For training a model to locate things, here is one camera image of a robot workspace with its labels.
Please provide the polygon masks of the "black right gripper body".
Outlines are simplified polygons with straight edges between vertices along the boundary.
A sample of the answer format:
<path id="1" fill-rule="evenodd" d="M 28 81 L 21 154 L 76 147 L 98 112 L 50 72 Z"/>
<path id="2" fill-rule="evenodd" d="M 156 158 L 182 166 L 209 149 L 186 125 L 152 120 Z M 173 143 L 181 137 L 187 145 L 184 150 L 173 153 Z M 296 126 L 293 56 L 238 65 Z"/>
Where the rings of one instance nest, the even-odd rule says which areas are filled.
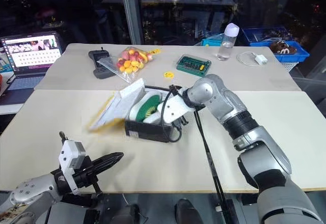
<path id="1" fill-rule="evenodd" d="M 178 131 L 182 131 L 182 127 L 188 124 L 188 121 L 184 116 L 179 117 L 178 119 L 174 120 L 172 123 L 173 127 Z"/>

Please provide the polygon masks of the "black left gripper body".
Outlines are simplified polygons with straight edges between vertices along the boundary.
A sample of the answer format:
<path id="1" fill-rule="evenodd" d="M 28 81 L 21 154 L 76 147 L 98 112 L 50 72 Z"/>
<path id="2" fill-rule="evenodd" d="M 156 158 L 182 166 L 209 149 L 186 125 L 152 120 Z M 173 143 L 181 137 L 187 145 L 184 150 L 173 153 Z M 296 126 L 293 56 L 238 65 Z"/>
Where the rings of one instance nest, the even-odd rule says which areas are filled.
<path id="1" fill-rule="evenodd" d="M 89 156 L 86 156 L 80 168 L 75 170 L 73 179 L 78 188 L 89 187 L 92 185 L 95 190 L 100 190 L 98 185 L 98 178 L 96 173 L 96 167 L 101 163 L 100 159 L 91 160 Z"/>

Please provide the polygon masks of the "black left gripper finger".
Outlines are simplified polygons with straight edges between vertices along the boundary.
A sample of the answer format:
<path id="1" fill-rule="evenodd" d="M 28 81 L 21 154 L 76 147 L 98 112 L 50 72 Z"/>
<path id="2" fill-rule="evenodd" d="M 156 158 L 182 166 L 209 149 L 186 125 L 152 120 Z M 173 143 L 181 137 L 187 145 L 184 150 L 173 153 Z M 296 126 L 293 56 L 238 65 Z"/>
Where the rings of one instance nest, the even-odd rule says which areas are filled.
<path id="1" fill-rule="evenodd" d="M 124 156 L 123 152 L 114 152 L 93 160 L 93 164 L 116 164 Z"/>
<path id="2" fill-rule="evenodd" d="M 99 158 L 93 161 L 95 171 L 106 171 L 120 161 L 120 158 Z"/>

